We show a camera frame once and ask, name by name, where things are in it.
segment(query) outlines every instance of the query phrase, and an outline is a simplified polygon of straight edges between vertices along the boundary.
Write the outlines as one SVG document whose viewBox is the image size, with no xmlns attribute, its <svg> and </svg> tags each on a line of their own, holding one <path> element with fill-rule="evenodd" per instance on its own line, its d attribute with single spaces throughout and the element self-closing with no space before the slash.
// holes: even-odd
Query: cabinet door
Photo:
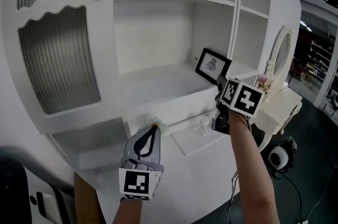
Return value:
<svg viewBox="0 0 338 224">
<path fill-rule="evenodd" d="M 11 75 L 41 134 L 121 116 L 113 0 L 3 0 L 1 8 Z"/>
</svg>

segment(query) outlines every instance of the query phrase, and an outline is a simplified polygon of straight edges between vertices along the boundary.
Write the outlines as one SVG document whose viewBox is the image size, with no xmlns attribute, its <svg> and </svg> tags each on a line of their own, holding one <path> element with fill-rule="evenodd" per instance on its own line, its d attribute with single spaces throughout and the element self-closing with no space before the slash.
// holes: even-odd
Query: white vanity mirror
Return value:
<svg viewBox="0 0 338 224">
<path fill-rule="evenodd" d="M 283 87 L 284 80 L 281 77 L 289 69 L 289 63 L 287 62 L 290 57 L 291 36 L 291 27 L 284 25 L 279 32 L 271 58 L 268 61 L 266 76 L 273 82 L 271 89 L 268 91 L 267 100 L 271 99 Z"/>
</svg>

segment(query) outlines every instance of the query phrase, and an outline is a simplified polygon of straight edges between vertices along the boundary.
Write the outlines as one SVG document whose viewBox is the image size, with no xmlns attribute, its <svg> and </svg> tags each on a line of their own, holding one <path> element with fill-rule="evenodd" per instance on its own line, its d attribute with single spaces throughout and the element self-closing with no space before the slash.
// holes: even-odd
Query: clear glass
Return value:
<svg viewBox="0 0 338 224">
<path fill-rule="evenodd" d="M 208 116 L 201 116 L 197 125 L 197 135 L 204 136 L 208 129 L 210 118 Z"/>
<path fill-rule="evenodd" d="M 46 114 L 100 101 L 85 7 L 46 13 L 18 32 L 28 75 Z"/>
</svg>

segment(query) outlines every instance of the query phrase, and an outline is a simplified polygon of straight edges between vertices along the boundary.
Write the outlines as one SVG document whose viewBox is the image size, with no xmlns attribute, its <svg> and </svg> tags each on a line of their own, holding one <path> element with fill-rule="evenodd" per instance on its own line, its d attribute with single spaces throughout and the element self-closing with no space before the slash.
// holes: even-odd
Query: flower decoration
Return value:
<svg viewBox="0 0 338 224">
<path fill-rule="evenodd" d="M 264 91 L 266 94 L 271 88 L 273 80 L 269 79 L 266 75 L 260 74 L 257 79 L 257 88 Z"/>
</svg>

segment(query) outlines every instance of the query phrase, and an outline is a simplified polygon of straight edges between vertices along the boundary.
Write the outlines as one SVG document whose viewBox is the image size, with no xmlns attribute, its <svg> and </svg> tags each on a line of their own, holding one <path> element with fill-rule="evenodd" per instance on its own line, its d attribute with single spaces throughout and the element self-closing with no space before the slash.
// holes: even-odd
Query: glass cup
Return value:
<svg viewBox="0 0 338 224">
<path fill-rule="evenodd" d="M 210 123 L 210 118 L 208 116 L 201 116 L 198 120 L 197 125 L 197 135 L 198 136 L 204 136 L 206 133 L 206 130 L 208 129 Z"/>
</svg>

